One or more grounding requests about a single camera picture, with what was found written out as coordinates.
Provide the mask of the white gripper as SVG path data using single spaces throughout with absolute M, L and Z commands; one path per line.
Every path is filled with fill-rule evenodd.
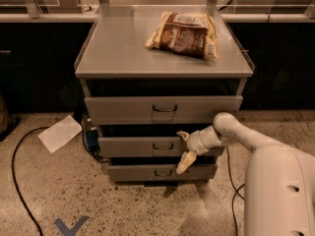
M 190 150 L 182 154 L 180 162 L 177 165 L 176 173 L 182 174 L 194 163 L 197 155 L 201 155 L 209 151 L 207 144 L 211 139 L 210 135 L 204 131 L 196 131 L 191 135 L 184 131 L 178 131 L 176 135 L 184 142 L 187 142 L 187 147 Z

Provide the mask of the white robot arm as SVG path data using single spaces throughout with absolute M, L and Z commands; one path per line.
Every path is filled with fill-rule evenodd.
M 188 147 L 178 174 L 214 147 L 238 142 L 252 152 L 245 173 L 244 236 L 315 236 L 313 155 L 252 130 L 227 112 L 201 131 L 177 135 Z

